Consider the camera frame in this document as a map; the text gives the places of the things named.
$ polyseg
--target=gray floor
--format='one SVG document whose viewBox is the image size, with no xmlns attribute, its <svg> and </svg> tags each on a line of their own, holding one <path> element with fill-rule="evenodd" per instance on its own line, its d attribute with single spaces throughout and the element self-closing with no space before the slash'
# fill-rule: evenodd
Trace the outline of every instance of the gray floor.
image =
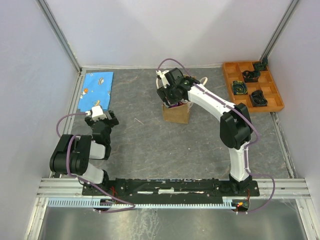
<svg viewBox="0 0 320 240">
<path fill-rule="evenodd" d="M 219 122 L 198 105 L 188 124 L 166 122 L 156 92 L 154 69 L 112 69 L 109 109 L 120 124 L 112 129 L 108 161 L 93 160 L 110 178 L 227 178 L 230 157 L 219 137 Z M 206 87 L 229 101 L 221 68 L 193 68 L 197 79 L 208 77 Z M 83 116 L 75 118 L 72 133 L 90 134 Z M 252 113 L 261 141 L 249 149 L 253 173 L 288 178 L 276 131 L 269 113 Z"/>
<path fill-rule="evenodd" d="M 250 200 L 252 208 L 263 200 Z M 136 209 L 97 214 L 48 207 L 40 240 L 306 240 L 294 199 L 272 200 L 257 213 L 223 209 Z"/>
</svg>

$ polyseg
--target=gray wall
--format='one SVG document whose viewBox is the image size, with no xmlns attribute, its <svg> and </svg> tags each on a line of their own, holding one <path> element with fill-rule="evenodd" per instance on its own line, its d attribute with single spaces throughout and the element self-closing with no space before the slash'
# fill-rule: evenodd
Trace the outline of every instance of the gray wall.
<svg viewBox="0 0 320 240">
<path fill-rule="evenodd" d="M 0 235 L 23 239 L 76 80 L 35 0 L 0 7 Z"/>
<path fill-rule="evenodd" d="M 300 1 L 273 49 L 270 70 L 283 98 L 278 114 L 300 177 L 320 216 L 320 1 Z"/>
<path fill-rule="evenodd" d="M 257 60 L 291 0 L 47 2 L 83 67 L 157 67 Z"/>
</svg>

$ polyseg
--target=cardboard box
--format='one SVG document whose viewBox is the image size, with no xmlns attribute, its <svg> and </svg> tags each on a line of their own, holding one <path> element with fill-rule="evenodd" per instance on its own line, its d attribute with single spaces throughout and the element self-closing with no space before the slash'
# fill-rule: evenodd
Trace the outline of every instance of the cardboard box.
<svg viewBox="0 0 320 240">
<path fill-rule="evenodd" d="M 193 102 L 188 102 L 181 106 L 166 108 L 162 105 L 163 119 L 177 124 L 187 124 L 189 122 L 190 110 Z"/>
</svg>

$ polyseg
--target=blue cloth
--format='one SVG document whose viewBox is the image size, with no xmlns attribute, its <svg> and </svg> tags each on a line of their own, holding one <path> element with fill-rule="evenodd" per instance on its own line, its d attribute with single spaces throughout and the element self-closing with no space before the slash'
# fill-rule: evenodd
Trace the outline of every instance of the blue cloth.
<svg viewBox="0 0 320 240">
<path fill-rule="evenodd" d="M 91 72 L 84 78 L 82 92 L 78 103 L 81 112 L 91 110 L 92 107 L 100 105 L 103 110 L 108 110 L 113 72 Z"/>
</svg>

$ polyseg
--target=blue towel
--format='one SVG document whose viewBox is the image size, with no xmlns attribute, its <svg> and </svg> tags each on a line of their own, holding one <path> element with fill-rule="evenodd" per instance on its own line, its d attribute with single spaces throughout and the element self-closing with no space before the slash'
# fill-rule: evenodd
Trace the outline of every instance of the blue towel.
<svg viewBox="0 0 320 240">
<path fill-rule="evenodd" d="M 91 72 L 84 78 L 82 92 L 78 103 L 81 112 L 91 110 L 100 105 L 103 110 L 108 110 L 114 73 Z"/>
</svg>

